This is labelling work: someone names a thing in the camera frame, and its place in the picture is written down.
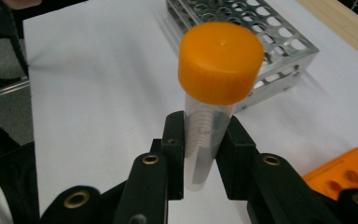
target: person's arm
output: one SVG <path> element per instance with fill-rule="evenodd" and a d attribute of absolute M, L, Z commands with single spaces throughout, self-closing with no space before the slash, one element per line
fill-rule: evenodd
<path fill-rule="evenodd" d="M 12 9 L 23 9 L 34 7 L 42 3 L 42 0 L 2 0 L 8 7 Z"/>

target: orange plastic rack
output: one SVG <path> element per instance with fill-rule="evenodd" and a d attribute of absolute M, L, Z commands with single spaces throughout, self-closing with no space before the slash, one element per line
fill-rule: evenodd
<path fill-rule="evenodd" d="M 304 175 L 303 179 L 312 189 L 334 200 L 343 189 L 358 189 L 358 147 Z"/>

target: orange cap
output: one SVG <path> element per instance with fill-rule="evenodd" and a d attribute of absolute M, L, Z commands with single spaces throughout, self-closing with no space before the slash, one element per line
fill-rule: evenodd
<path fill-rule="evenodd" d="M 231 105 L 252 90 L 263 60 L 263 46 L 249 30 L 228 22 L 205 22 L 183 37 L 179 81 L 187 94 L 203 103 Z"/>

